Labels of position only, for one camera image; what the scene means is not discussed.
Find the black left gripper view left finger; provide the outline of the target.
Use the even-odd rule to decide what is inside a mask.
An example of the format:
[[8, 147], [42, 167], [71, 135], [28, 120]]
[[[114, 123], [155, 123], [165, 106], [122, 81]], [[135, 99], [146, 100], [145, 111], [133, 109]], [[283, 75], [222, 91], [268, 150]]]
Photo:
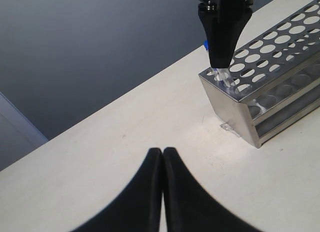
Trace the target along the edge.
[[163, 155], [151, 148], [123, 191], [102, 211], [74, 231], [159, 231]]

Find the black left gripper view right finger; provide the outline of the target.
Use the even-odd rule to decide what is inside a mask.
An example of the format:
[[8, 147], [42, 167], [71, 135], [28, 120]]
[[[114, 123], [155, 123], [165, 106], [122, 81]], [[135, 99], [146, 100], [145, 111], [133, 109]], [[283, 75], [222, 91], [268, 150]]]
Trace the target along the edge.
[[178, 151], [163, 151], [167, 231], [250, 231], [250, 224], [219, 204], [190, 173]]

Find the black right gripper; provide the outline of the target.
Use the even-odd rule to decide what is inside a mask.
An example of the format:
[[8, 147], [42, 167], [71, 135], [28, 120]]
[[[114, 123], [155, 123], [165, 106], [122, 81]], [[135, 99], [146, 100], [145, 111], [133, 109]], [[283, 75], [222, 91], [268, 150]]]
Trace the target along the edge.
[[229, 67], [254, 0], [199, 0], [198, 17], [208, 40], [211, 64]]

